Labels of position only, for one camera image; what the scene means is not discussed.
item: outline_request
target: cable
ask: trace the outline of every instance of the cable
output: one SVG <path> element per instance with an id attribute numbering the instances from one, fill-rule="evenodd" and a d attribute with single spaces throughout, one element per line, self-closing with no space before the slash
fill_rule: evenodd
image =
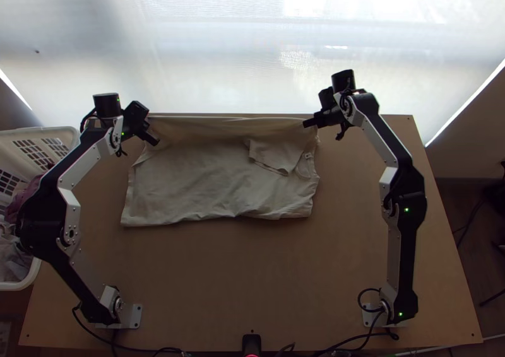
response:
<path id="1" fill-rule="evenodd" d="M 367 293 L 368 291 L 377 291 L 378 293 L 380 293 L 381 291 L 379 289 L 374 289 L 374 288 L 367 288 L 365 290 L 362 290 L 359 294 L 358 294 L 358 306 L 359 308 L 361 308 L 363 311 L 365 312 L 379 312 L 379 311 L 383 311 L 383 309 L 381 307 L 379 308 L 375 308 L 374 310 L 368 310 L 367 308 L 365 308 L 362 304 L 361 304 L 361 296 L 364 294 L 364 293 Z"/>
<path id="2" fill-rule="evenodd" d="M 344 352 L 360 351 L 368 343 L 370 337 L 375 337 L 375 336 L 389 336 L 390 338 L 392 338 L 395 341 L 399 340 L 400 337 L 397 334 L 391 332 L 391 330 L 389 330 L 387 328 L 386 328 L 386 332 L 372 333 L 372 331 L 374 329 L 374 326 L 375 326 L 375 323 L 377 322 L 377 320 L 379 320 L 379 317 L 384 312 L 385 312 L 385 310 L 382 308 L 381 311 L 379 313 L 377 313 L 377 315 L 375 316 L 374 320 L 372 321 L 372 324 L 370 325 L 370 331 L 367 334 L 350 337 L 350 338 L 348 338 L 348 339 L 346 339 L 346 340 L 344 340 L 342 342 L 339 342 L 338 344 L 330 346 L 329 348 L 326 348 L 326 349 L 324 349 L 322 351 L 315 352 L 311 357 L 319 357 L 322 354 L 325 354 L 325 353 L 328 353 L 328 352 L 334 352 L 334 351 L 344 351 Z M 354 340 L 358 340 L 358 339 L 363 339 L 363 338 L 365 338 L 365 341 L 359 347 L 357 347 L 357 348 L 352 348 L 352 349 L 339 348 L 340 346 L 342 346 L 344 344 L 347 344 L 348 342 L 351 342 L 351 341 L 354 341 Z"/>
<path id="3" fill-rule="evenodd" d="M 110 351 L 112 351 L 112 355 L 114 357 L 117 357 L 117 353 L 116 353 L 116 337 L 117 337 L 117 334 L 119 333 L 119 329 L 114 329 L 112 331 L 112 339 L 110 340 Z"/>
<path id="4" fill-rule="evenodd" d="M 501 178 L 502 182 L 505 181 L 505 160 L 500 162 L 501 166 L 503 167 L 503 176 Z M 477 212 L 479 211 L 479 209 L 482 207 L 482 205 L 485 203 L 485 199 L 480 199 L 479 202 L 477 202 L 475 204 L 475 206 L 473 207 L 472 211 L 470 211 L 470 216 L 468 217 L 468 221 L 466 222 L 466 224 L 464 226 L 461 226 L 459 227 L 457 230 L 453 231 L 453 235 L 456 233 L 456 232 L 459 232 L 461 230 L 465 230 L 462 234 L 461 234 L 461 237 L 460 239 L 458 240 L 458 243 L 456 244 L 456 247 L 459 247 L 461 242 L 463 241 L 463 238 L 465 237 L 466 233 L 468 232 L 468 229 L 470 228 L 470 225 L 472 224 L 473 222 L 473 219 L 475 218 L 475 216 L 477 215 Z"/>
<path id="5" fill-rule="evenodd" d="M 112 335 L 112 340 L 111 341 L 109 341 L 107 339 L 104 339 L 103 337 L 98 336 L 96 333 L 93 333 L 88 327 L 86 327 L 81 322 L 81 320 L 77 316 L 77 310 L 79 310 L 80 306 L 81 306 L 81 304 L 79 303 L 77 306 L 75 306 L 74 308 L 72 308 L 72 315 L 74 315 L 74 319 L 81 326 L 81 328 L 84 329 L 84 331 L 86 331 L 87 333 L 89 333 L 95 339 L 100 340 L 100 341 L 102 341 L 102 342 L 110 345 L 111 348 L 112 348 L 112 354 L 114 355 L 114 357 L 116 357 L 116 350 L 115 350 L 115 348 L 123 349 L 125 351 L 130 351 L 130 352 L 154 353 L 153 357 L 156 356 L 158 353 L 176 353 L 176 354 L 180 354 L 182 357 L 190 356 L 189 353 L 183 351 L 182 349 L 173 348 L 173 347 L 165 347 L 165 348 L 161 348 L 161 349 L 140 349 L 140 348 L 130 348 L 128 346 L 123 346 L 123 345 L 120 345 L 120 344 L 118 344 L 118 343 L 115 342 L 115 338 L 116 338 L 117 335 L 114 335 L 114 334 Z"/>
<path id="6" fill-rule="evenodd" d="M 89 118 L 93 117 L 93 116 L 94 116 L 94 113 L 95 113 L 95 109 L 93 109 L 93 110 L 91 110 L 89 113 L 87 113 L 87 114 L 84 116 L 83 120 L 81 120 L 81 126 L 79 127 L 79 130 L 81 131 L 81 133 L 83 133 L 83 131 L 84 131 L 84 125 L 86 124 L 86 121 L 87 121 Z"/>
<path id="7" fill-rule="evenodd" d="M 461 234 L 460 239 L 456 243 L 456 248 L 459 248 L 461 245 L 461 242 L 463 241 L 465 235 L 468 233 L 468 230 L 470 229 L 470 225 L 472 224 L 473 220 L 475 219 L 475 216 L 477 215 L 479 209 L 482 207 L 482 205 L 485 203 L 483 199 L 479 200 L 478 203 L 473 207 L 472 212 L 470 213 L 470 216 L 468 217 L 467 223 L 464 225 L 464 230 L 463 233 Z"/>
<path id="8" fill-rule="evenodd" d="M 275 353 L 274 357 L 281 357 L 281 356 L 282 356 L 282 354 L 283 354 L 284 352 L 286 352 L 286 351 L 288 351 L 288 352 L 292 352 L 292 351 L 293 351 L 293 349 L 295 349 L 295 344 L 296 344 L 296 342 L 292 342 L 291 344 L 286 345 L 286 346 L 284 346 L 284 347 L 280 348 L 280 349 L 279 349 L 279 352 Z"/>

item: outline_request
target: wall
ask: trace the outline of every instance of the wall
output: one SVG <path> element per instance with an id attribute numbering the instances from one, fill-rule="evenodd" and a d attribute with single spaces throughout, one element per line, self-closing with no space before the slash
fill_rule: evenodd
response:
<path id="1" fill-rule="evenodd" d="M 505 160 L 505 69 L 431 143 L 435 177 L 501 178 Z"/>
<path id="2" fill-rule="evenodd" d="M 35 114 L 0 79 L 0 131 L 41 125 Z"/>

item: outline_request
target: white plastic basket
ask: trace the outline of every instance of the white plastic basket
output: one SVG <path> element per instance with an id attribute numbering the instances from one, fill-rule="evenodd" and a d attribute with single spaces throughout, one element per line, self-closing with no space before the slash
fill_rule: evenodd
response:
<path id="1" fill-rule="evenodd" d="M 4 214 L 18 185 L 46 172 L 48 163 L 57 163 L 77 144 L 79 132 L 74 127 L 0 131 L 0 214 Z M 0 291 L 26 288 L 37 277 L 39 268 L 40 260 L 33 258 L 27 276 L 19 282 L 0 282 Z"/>

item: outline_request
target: wooden table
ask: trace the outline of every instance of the wooden table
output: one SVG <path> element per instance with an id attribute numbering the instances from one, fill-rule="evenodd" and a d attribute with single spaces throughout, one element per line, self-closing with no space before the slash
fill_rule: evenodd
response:
<path id="1" fill-rule="evenodd" d="M 413 119 L 385 117 L 425 177 L 428 212 L 419 229 L 414 288 L 419 313 L 399 341 L 372 338 L 368 348 L 416 348 L 482 342 L 424 147 Z M 185 222 L 151 228 L 119 225 L 128 168 L 138 140 L 111 156 L 76 188 L 83 207 L 83 249 L 108 284 L 143 304 L 141 327 L 118 342 L 137 348 L 237 351 L 248 332 L 264 350 L 296 341 L 312 351 L 367 332 L 357 293 L 386 279 L 386 224 L 378 181 L 384 164 L 360 129 L 337 142 L 338 127 L 319 131 L 321 177 L 310 218 Z M 28 307 L 20 344 L 107 348 L 71 315 L 77 298 L 46 263 Z M 107 331 L 100 334 L 110 337 Z"/>

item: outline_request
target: robotic arm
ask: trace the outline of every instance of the robotic arm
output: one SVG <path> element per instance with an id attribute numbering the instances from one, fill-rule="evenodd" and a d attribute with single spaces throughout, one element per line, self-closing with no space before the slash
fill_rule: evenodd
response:
<path id="1" fill-rule="evenodd" d="M 337 140 L 349 127 L 361 127 L 386 164 L 379 188 L 389 229 L 388 275 L 379 292 L 379 308 L 384 308 L 385 319 L 379 319 L 377 326 L 397 324 L 417 313 L 412 284 L 416 232 L 426 214 L 424 178 L 379 115 L 374 96 L 356 90 L 353 72 L 343 71 L 331 79 L 332 87 L 319 93 L 321 111 L 304 121 L 304 126 L 339 124 L 342 130 Z M 124 303 L 119 290 L 99 279 L 86 262 L 80 246 L 81 208 L 73 189 L 102 158 L 121 156 L 123 141 L 138 136 L 156 145 L 159 140 L 148 134 L 149 110 L 140 102 L 133 101 L 122 110 L 116 93 L 93 99 L 95 109 L 84 121 L 96 119 L 82 132 L 81 143 L 42 177 L 37 191 L 18 212 L 16 229 L 23 247 L 51 264 L 80 299 L 87 321 L 97 327 L 135 329 L 140 326 L 142 306 Z"/>
<path id="2" fill-rule="evenodd" d="M 81 143 L 42 177 L 38 190 L 21 207 L 16 229 L 23 247 L 51 264 L 80 299 L 87 321 L 97 327 L 138 328 L 142 306 L 124 303 L 119 290 L 105 284 L 86 262 L 80 246 L 81 206 L 72 191 L 102 158 L 120 156 L 121 142 L 132 136 L 152 145 L 159 140 L 147 133 L 149 110 L 140 102 L 122 110 L 116 93 L 95 95 L 93 100 L 95 109 L 86 117 L 99 122 L 90 121 Z"/>
<path id="3" fill-rule="evenodd" d="M 397 324 L 413 318 L 418 310 L 412 285 L 416 234 L 427 207 L 424 178 L 412 165 L 410 153 L 379 115 L 374 95 L 356 90 L 353 71 L 332 75 L 331 83 L 319 93 L 321 111 L 305 120 L 304 127 L 339 124 L 341 131 L 336 140 L 341 140 L 349 127 L 361 127 L 386 164 L 379 192 L 383 218 L 388 224 L 388 268 L 386 283 L 379 292 L 385 319 L 379 318 L 377 326 Z"/>

